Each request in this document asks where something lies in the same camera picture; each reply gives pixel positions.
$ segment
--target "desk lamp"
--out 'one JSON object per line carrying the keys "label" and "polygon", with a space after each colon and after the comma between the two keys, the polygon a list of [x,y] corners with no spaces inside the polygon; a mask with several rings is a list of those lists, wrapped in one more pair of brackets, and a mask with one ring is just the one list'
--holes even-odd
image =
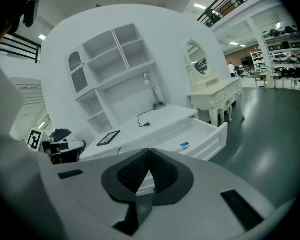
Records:
{"label": "desk lamp", "polygon": [[[144,85],[145,86],[149,86],[150,85],[151,79],[148,76],[148,74],[145,73],[143,75],[143,81],[144,81]],[[151,89],[152,89],[152,92],[153,92],[153,95],[154,95],[154,99],[155,99],[155,103],[153,105],[153,110],[163,109],[166,106],[166,104],[164,102],[162,102],[162,101],[159,100],[158,95],[156,94],[156,91],[155,91],[155,87],[153,87]]]}

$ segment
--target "gray floor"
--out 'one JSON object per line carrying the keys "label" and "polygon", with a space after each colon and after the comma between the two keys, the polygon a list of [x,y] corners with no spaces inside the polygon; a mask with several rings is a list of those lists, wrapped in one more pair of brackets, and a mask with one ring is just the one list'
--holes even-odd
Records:
{"label": "gray floor", "polygon": [[244,88],[246,119],[233,108],[226,147],[211,162],[235,173],[276,207],[300,189],[300,91]]}

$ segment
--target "lamp cord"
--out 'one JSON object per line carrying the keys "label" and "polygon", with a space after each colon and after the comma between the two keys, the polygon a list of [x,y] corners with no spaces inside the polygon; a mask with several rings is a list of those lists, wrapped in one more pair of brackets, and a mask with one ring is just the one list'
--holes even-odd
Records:
{"label": "lamp cord", "polygon": [[143,113],[141,113],[141,114],[139,114],[139,115],[137,116],[139,128],[142,128],[142,127],[144,127],[144,126],[150,126],[150,123],[149,123],[149,122],[147,122],[146,124],[144,124],[144,125],[141,126],[141,124],[140,124],[140,122],[139,122],[139,116],[141,116],[141,115],[143,115],[143,114],[145,114],[145,113],[148,113],[148,112],[154,110],[156,105],[157,105],[157,102],[153,103],[153,106],[152,106],[152,109],[151,109],[151,110],[146,111],[146,112],[143,112]]}

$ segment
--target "mirror frame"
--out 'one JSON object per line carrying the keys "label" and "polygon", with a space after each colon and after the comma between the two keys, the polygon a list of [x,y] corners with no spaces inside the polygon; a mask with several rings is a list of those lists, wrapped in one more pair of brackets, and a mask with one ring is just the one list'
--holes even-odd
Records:
{"label": "mirror frame", "polygon": [[197,42],[194,41],[193,39],[190,39],[186,42],[185,48],[184,48],[184,58],[185,58],[185,62],[186,62],[186,67],[187,69],[191,68],[192,71],[194,71],[197,76],[201,77],[201,78],[210,78],[215,74],[215,70],[214,68],[211,66],[210,60],[208,57],[205,56],[206,59],[206,65],[207,65],[207,70],[206,70],[206,74],[201,74],[197,71],[197,69],[194,67],[194,65],[192,64],[191,60],[190,60],[190,56],[188,53],[188,46],[196,46],[199,49],[201,49],[204,54],[206,55],[207,53],[205,52],[205,49],[202,48],[202,46]]}

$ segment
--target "railing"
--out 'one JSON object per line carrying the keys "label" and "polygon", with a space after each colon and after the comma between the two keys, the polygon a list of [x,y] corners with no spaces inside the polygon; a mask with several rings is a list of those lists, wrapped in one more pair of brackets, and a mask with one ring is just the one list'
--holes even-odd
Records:
{"label": "railing", "polygon": [[0,52],[39,62],[41,45],[19,34],[8,33],[0,42]]}
{"label": "railing", "polygon": [[248,0],[216,0],[209,8],[205,9],[204,13],[197,21],[211,28],[224,16],[244,4],[246,1]]}

